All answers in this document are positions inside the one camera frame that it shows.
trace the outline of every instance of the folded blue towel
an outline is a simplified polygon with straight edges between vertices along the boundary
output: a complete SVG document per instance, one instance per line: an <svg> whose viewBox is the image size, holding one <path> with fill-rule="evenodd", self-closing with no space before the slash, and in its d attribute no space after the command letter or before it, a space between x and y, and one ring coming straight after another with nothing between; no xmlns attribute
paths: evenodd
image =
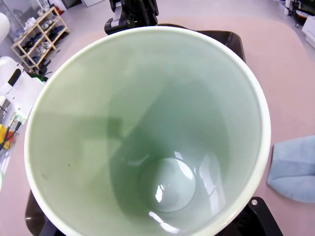
<svg viewBox="0 0 315 236"><path fill-rule="evenodd" d="M275 144L267 182L288 198L315 203L315 136Z"/></svg>

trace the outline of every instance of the white rim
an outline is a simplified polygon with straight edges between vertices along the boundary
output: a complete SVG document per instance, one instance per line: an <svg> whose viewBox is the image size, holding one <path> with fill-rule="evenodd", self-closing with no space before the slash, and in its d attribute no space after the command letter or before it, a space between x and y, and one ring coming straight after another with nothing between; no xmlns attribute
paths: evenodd
<svg viewBox="0 0 315 236"><path fill-rule="evenodd" d="M72 235L72 236L81 236L82 234L78 231L74 230L72 227L70 227L68 224L63 222L50 208L50 206L46 203L46 201L43 199L42 194L40 190L38 189L37 183L35 182L33 171L31 168L31 161L30 161L30 130L32 129L33 125L33 117L36 113L36 110L38 109L38 106L40 104L40 101L45 94L46 90L49 88L51 83L55 80L56 77L62 72L62 70L67 67L70 63L72 63L77 57L81 56L83 53L85 53L90 48L101 44L107 40L114 39L115 37L120 37L126 34L131 33L138 33L142 31L175 31L178 33L184 33L189 34L193 37L197 37L199 39L202 39L217 48L219 48L223 53L227 54L236 64L239 65L239 67L242 69L242 71L247 76L255 94L257 97L257 101L260 108L261 113L261 123L262 123L262 132L261 132L261 141L260 141L260 148L257 156L257 162L254 166L254 169L252 171L252 174L241 192L241 194L238 196L238 198L235 199L232 206L223 214L219 215L217 219L215 220L216 224L211 224L211 226L205 227L198 231L195 235L196 236L210 236L215 235L219 231L221 231L225 226L227 226L245 207L245 205L248 203L252 195L254 194L256 188L259 185L259 182L262 178L262 175L264 173L267 161L268 161L268 155L270 150L270 139L271 139L271 125L270 125L270 116L269 116L269 110L267 106L266 98L263 94L263 91L260 87L259 82L257 81L254 74L251 72L251 70L247 67L247 65L229 48L225 47L220 42L207 37L203 34L188 30L188 29L181 29L181 28L174 28L174 27L143 27L143 28L135 28L135 29L129 29L125 31L121 31L112 35L109 35L107 37L104 37L102 39L97 40L96 42L88 45L87 47L83 48L79 52L77 52L75 55L73 55L67 62L65 62L55 73L54 75L49 79L47 84L45 85L44 89L38 96L38 99L36 100L33 109L31 111L27 129L26 129L26 135L25 135L25 145L24 145L24 155L25 155L25 167L26 167L26 173L27 177L30 183L31 190L34 194L34 197L37 200L37 203L43 210L43 212L46 214L46 216L50 219L50 221L58 227L59 230L61 230L66 235Z"/></svg>

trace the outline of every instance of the white machine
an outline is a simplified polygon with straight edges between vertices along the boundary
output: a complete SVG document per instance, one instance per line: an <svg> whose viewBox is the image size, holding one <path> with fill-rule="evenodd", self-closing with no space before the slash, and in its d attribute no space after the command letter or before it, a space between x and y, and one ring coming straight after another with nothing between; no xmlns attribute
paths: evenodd
<svg viewBox="0 0 315 236"><path fill-rule="evenodd" d="M6 15L0 13L0 43L10 30ZM16 113L27 118L44 84L32 78L10 57L0 57L0 95L10 101Z"/></svg>

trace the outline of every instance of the pink tabletop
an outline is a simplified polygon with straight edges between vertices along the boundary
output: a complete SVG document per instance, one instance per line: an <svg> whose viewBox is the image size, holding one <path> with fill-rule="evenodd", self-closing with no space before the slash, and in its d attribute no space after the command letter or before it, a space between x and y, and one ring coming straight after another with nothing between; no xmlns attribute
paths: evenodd
<svg viewBox="0 0 315 236"><path fill-rule="evenodd" d="M172 18L159 23L182 25L192 30L229 30L243 42L246 63L265 93L271 116L272 145L276 142L315 134L315 63L295 32L275 21L242 17ZM63 49L54 61L58 68L89 43L104 37L100 31L82 35ZM25 127L15 146L0 192L0 236L30 236L25 225L25 207L30 191L24 169ZM262 197L285 236L315 234L315 204L292 201L273 191L266 171L254 196Z"/></svg>

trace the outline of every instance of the robotic arm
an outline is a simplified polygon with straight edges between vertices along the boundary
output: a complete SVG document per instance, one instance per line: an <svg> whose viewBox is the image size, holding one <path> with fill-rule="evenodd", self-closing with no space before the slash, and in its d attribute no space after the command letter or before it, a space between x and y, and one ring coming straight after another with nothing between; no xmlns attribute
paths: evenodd
<svg viewBox="0 0 315 236"><path fill-rule="evenodd" d="M109 0L114 18L105 24L107 34L158 23L156 0Z"/></svg>

